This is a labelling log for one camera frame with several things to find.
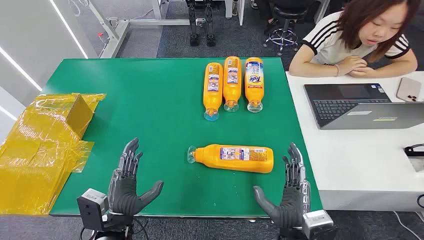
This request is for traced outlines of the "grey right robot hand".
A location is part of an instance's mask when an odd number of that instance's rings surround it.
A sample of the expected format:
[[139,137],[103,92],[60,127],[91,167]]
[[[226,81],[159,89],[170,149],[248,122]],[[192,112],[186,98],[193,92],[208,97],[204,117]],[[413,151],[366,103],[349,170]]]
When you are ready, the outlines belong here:
[[303,156],[293,142],[287,152],[290,158],[282,158],[285,164],[285,183],[280,204],[275,205],[269,201],[260,186],[252,187],[256,203],[283,229],[301,227],[303,215],[310,211],[310,183],[306,178]]

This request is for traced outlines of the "person's left hand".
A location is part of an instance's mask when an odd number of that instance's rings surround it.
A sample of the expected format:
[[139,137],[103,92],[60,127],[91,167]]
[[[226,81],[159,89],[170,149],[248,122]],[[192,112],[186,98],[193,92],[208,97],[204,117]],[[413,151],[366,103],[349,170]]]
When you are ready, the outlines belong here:
[[354,78],[377,78],[377,71],[371,67],[358,67],[350,71],[348,75]]

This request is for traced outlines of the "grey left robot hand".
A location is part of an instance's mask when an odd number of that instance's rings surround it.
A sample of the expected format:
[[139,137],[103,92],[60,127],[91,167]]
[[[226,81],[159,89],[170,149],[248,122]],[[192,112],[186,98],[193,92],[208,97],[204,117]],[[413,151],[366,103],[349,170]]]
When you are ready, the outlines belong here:
[[158,180],[147,192],[137,195],[137,172],[142,152],[136,153],[139,139],[135,137],[123,148],[118,166],[113,170],[108,188],[109,210],[113,214],[137,215],[162,192],[164,182]]

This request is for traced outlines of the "person's right hand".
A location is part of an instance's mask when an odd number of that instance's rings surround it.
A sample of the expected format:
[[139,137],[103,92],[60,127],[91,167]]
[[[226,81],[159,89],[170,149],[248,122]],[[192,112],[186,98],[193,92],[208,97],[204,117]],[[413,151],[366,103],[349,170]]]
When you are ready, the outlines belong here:
[[347,56],[345,59],[340,61],[338,64],[339,70],[338,75],[347,75],[350,72],[358,68],[364,68],[368,66],[368,63],[357,55]]

